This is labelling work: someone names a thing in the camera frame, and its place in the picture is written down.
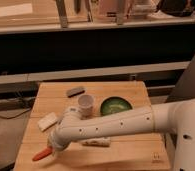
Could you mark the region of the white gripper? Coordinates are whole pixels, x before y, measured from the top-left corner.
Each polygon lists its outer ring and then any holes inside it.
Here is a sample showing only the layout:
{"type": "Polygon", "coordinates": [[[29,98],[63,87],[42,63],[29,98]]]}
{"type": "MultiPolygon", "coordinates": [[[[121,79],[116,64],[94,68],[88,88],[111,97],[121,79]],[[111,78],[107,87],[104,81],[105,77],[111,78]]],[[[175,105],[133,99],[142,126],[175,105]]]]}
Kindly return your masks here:
{"type": "Polygon", "coordinates": [[[54,152],[63,151],[70,145],[70,141],[64,140],[55,132],[51,132],[48,136],[48,145],[53,148],[54,152]]]}

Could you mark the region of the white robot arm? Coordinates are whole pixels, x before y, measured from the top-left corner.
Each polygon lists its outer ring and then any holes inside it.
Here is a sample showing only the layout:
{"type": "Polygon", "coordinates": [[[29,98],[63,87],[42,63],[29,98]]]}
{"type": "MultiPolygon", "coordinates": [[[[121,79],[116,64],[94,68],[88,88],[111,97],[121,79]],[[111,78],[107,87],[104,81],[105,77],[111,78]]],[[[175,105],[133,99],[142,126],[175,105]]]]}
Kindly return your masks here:
{"type": "Polygon", "coordinates": [[[195,99],[138,107],[103,117],[82,120],[68,110],[48,137],[54,150],[73,141],[144,133],[177,135],[173,171],[195,171],[195,99]]]}

